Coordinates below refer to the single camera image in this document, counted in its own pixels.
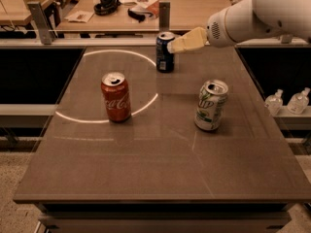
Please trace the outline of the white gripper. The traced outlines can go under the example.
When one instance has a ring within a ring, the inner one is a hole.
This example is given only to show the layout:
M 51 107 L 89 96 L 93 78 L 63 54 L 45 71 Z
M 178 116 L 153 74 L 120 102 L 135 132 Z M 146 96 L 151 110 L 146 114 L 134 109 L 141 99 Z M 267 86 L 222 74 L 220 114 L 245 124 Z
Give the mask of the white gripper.
M 197 50 L 205 46 L 207 38 L 210 45 L 217 48 L 233 46 L 235 42 L 230 38 L 225 26 L 226 12 L 227 9 L 223 9 L 211 15 L 207 21 L 206 30 L 202 27 L 196 27 L 169 42 L 167 45 L 168 51 L 170 53 L 181 53 Z

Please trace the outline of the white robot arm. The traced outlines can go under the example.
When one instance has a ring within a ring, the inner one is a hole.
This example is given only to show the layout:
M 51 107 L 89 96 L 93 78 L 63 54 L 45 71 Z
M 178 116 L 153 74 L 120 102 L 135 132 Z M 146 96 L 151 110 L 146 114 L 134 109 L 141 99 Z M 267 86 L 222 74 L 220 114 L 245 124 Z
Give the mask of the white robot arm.
M 310 42 L 311 0 L 242 0 L 211 15 L 204 28 L 171 41 L 168 51 L 197 50 L 205 44 L 223 48 L 284 34 Z

